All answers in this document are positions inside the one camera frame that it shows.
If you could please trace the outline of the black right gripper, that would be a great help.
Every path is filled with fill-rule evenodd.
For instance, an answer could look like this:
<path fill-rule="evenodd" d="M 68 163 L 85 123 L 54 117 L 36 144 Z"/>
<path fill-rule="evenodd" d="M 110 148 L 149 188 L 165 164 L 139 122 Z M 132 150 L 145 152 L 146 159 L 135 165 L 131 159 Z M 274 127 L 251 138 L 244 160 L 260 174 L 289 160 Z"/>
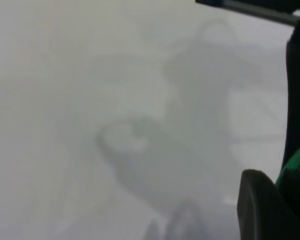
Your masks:
<path fill-rule="evenodd" d="M 220 8 L 276 23 L 295 26 L 300 16 L 300 0 L 197 0 L 197 4 Z"/>

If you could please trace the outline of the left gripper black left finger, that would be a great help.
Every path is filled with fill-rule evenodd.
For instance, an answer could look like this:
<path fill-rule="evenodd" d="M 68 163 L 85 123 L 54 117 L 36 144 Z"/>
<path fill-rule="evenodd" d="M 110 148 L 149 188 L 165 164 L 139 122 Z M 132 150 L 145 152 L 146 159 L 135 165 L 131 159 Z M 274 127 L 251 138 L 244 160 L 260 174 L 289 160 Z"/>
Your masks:
<path fill-rule="evenodd" d="M 242 240 L 300 240 L 300 221 L 260 170 L 241 174 L 237 217 Z"/>

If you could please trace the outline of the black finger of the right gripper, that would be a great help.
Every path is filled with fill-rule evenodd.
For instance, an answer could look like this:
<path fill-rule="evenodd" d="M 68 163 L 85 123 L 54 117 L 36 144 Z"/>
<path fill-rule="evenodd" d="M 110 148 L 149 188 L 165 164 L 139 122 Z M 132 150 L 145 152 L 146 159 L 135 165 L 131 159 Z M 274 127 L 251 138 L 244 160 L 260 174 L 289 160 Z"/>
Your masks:
<path fill-rule="evenodd" d="M 300 148 L 300 21 L 286 45 L 288 111 L 283 165 Z"/>

